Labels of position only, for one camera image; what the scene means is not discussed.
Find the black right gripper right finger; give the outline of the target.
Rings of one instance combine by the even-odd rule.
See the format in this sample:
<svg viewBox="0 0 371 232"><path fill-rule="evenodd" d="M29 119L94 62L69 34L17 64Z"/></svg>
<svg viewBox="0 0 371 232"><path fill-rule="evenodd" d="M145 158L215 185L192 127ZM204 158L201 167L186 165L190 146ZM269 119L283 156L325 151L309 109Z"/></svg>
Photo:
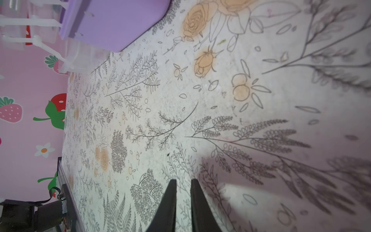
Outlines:
<svg viewBox="0 0 371 232"><path fill-rule="evenodd" d="M197 179L191 180L191 220L193 232L221 232Z"/></svg>

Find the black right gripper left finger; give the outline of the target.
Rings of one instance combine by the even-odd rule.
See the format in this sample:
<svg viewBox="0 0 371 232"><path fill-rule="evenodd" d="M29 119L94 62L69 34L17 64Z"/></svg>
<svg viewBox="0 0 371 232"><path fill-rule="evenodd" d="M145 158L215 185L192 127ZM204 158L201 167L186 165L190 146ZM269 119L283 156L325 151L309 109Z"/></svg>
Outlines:
<svg viewBox="0 0 371 232"><path fill-rule="evenodd" d="M175 232L177 181L171 179L147 232Z"/></svg>

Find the purple plastic tool box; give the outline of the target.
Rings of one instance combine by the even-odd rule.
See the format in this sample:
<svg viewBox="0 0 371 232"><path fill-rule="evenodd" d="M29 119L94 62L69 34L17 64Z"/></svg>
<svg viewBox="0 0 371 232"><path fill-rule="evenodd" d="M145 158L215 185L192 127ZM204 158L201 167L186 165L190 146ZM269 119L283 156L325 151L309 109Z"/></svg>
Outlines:
<svg viewBox="0 0 371 232"><path fill-rule="evenodd" d="M1 43L41 48L59 74L91 73L169 8L169 1L1 1Z"/></svg>

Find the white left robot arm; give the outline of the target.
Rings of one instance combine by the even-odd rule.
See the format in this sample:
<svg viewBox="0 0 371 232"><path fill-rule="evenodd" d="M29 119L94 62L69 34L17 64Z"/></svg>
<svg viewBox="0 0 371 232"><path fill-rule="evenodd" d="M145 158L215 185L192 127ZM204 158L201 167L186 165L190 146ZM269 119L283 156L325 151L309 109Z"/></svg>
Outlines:
<svg viewBox="0 0 371 232"><path fill-rule="evenodd" d="M66 203L61 189L52 187L50 198L44 201L1 202L2 232L45 232L59 226L65 218L63 204Z"/></svg>

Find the aluminium front frame rail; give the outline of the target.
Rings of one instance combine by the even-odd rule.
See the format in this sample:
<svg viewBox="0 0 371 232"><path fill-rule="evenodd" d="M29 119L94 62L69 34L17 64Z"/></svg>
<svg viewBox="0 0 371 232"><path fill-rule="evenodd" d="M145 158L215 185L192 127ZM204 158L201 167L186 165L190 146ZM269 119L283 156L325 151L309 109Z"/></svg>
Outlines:
<svg viewBox="0 0 371 232"><path fill-rule="evenodd" d="M85 232L84 224L77 204L74 200L67 175L62 167L62 157L58 157L57 166L57 187L61 189L58 199L62 200L62 212L64 219L61 224L63 232Z"/></svg>

